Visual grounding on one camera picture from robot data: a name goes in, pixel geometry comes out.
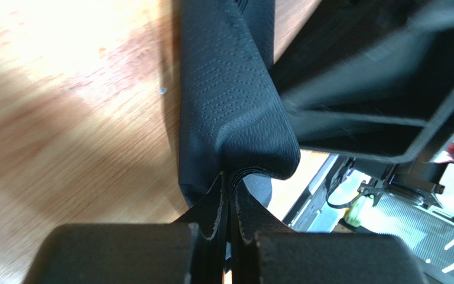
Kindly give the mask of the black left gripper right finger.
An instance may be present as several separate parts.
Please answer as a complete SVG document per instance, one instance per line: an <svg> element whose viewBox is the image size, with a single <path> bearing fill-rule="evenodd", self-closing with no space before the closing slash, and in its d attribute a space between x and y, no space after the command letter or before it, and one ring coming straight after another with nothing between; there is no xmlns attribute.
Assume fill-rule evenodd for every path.
<svg viewBox="0 0 454 284"><path fill-rule="evenodd" d="M231 197L233 283L426 283L397 237L298 233L244 187Z"/></svg>

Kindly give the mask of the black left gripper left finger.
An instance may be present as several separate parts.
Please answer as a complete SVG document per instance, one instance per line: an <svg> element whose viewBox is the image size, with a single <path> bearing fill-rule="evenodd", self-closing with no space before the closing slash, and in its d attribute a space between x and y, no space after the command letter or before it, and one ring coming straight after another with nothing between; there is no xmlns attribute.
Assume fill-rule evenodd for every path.
<svg viewBox="0 0 454 284"><path fill-rule="evenodd" d="M169 224L64 224L44 240L25 283L219 283L224 178Z"/></svg>

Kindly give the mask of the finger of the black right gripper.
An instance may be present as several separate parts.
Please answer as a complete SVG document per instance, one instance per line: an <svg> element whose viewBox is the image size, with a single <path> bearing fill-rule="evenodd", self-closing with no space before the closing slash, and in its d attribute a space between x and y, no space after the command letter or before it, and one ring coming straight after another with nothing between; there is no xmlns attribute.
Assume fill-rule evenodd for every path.
<svg viewBox="0 0 454 284"><path fill-rule="evenodd" d="M270 73L302 148L431 160L454 138L454 1L322 1Z"/></svg>

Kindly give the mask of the black paper napkin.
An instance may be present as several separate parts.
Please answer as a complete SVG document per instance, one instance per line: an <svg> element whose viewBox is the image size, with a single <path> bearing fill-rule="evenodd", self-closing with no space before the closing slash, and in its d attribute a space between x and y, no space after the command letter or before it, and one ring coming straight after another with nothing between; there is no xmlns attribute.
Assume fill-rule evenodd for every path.
<svg viewBox="0 0 454 284"><path fill-rule="evenodd" d="M269 74L274 1L182 1L179 186L189 206L220 172L288 179L300 149Z"/></svg>

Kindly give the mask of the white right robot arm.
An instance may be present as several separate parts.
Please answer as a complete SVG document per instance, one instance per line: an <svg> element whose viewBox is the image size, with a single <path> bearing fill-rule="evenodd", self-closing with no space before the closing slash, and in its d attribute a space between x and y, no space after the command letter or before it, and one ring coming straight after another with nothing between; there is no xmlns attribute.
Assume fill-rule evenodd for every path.
<svg viewBox="0 0 454 284"><path fill-rule="evenodd" d="M271 69L299 144L381 181L391 193L437 205L454 136L454 1L322 1Z"/></svg>

